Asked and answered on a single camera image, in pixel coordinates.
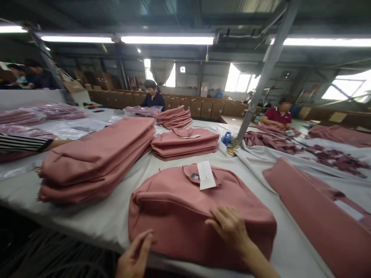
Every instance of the bright window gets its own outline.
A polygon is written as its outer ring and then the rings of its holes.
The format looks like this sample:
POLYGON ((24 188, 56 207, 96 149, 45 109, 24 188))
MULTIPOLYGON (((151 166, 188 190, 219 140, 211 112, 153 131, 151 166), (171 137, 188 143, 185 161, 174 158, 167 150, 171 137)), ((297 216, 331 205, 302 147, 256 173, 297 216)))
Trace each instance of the bright window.
MULTIPOLYGON (((367 91, 371 90, 371 70, 356 75, 338 75, 332 84, 339 87, 349 97, 365 95, 367 91)), ((347 97, 334 86, 330 86, 322 98, 331 100, 347 99, 347 97)), ((356 101, 365 103, 369 99, 370 97, 366 96, 356 98, 356 101)))

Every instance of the hair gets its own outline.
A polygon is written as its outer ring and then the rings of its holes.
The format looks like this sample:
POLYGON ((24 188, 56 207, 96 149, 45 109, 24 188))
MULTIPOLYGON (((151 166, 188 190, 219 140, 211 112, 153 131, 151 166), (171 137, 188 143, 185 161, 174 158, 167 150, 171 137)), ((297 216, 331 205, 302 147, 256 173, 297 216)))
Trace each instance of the hair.
POLYGON ((24 64, 32 68, 42 68, 41 64, 33 59, 26 59, 24 61, 24 64))
POLYGON ((8 68, 9 68, 9 69, 13 68, 13 69, 15 69, 15 70, 24 71, 24 70, 22 69, 22 67, 21 67, 21 66, 18 66, 17 64, 9 64, 9 65, 8 65, 8 68))

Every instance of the worker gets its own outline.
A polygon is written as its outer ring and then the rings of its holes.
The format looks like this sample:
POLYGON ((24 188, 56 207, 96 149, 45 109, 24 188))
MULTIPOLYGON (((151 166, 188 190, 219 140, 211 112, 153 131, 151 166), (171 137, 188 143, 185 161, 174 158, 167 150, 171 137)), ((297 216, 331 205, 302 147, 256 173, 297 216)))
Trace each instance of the worker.
POLYGON ((47 69, 42 68, 39 62, 32 59, 27 59, 25 65, 37 74, 32 83, 30 83, 29 85, 30 89, 58 89, 58 85, 54 79, 53 74, 47 69))
POLYGON ((140 105, 142 107, 151 107, 151 106, 162 106, 161 112, 166 110, 165 100, 160 94, 160 89, 157 84, 150 79, 147 79, 144 82, 144 87, 146 88, 146 98, 143 103, 140 105))
POLYGON ((278 102, 278 107, 269 109, 260 122, 266 125, 276 125, 280 129, 291 129, 291 123, 293 120, 289 111, 291 106, 292 104, 288 98, 281 98, 278 102))
POLYGON ((73 140, 34 138, 19 135, 7 135, 0 133, 0 152, 13 153, 22 151, 33 151, 41 153, 55 147, 72 142, 73 140))
MULTIPOLYGON (((279 278, 259 248, 246 232, 245 221, 234 207, 217 207, 212 211, 215 220, 206 225, 214 227, 220 237, 233 248, 256 278, 279 278)), ((116 278, 141 278, 144 276, 148 253, 153 242, 152 229, 138 235, 129 249, 119 258, 116 278)))
POLYGON ((27 89, 32 77, 27 75, 25 71, 17 64, 9 64, 8 69, 10 69, 17 78, 17 80, 12 82, 10 85, 27 89))

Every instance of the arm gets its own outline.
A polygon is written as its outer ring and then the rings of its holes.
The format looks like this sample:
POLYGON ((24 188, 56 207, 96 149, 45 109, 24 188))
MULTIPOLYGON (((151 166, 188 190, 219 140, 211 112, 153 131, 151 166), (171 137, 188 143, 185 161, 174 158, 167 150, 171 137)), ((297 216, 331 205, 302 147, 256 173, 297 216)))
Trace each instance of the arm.
POLYGON ((234 207, 218 207, 212 213, 219 223, 208 219, 205 224, 213 226, 221 238, 238 252, 256 278, 279 278, 277 272, 249 238, 245 222, 234 207))

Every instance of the hand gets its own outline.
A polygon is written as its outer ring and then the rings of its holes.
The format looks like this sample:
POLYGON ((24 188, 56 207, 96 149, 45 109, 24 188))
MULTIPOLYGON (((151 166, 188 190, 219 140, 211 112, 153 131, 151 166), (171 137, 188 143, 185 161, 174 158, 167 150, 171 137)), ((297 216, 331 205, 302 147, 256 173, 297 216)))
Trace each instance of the hand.
POLYGON ((240 217, 236 208, 217 207, 212 213, 219 223, 208 219, 205 224, 212 225, 226 243, 240 256, 245 256, 248 248, 254 243, 248 237, 245 221, 240 217))
POLYGON ((142 278, 146 271, 153 230, 138 235, 129 249, 119 258, 116 278, 142 278))

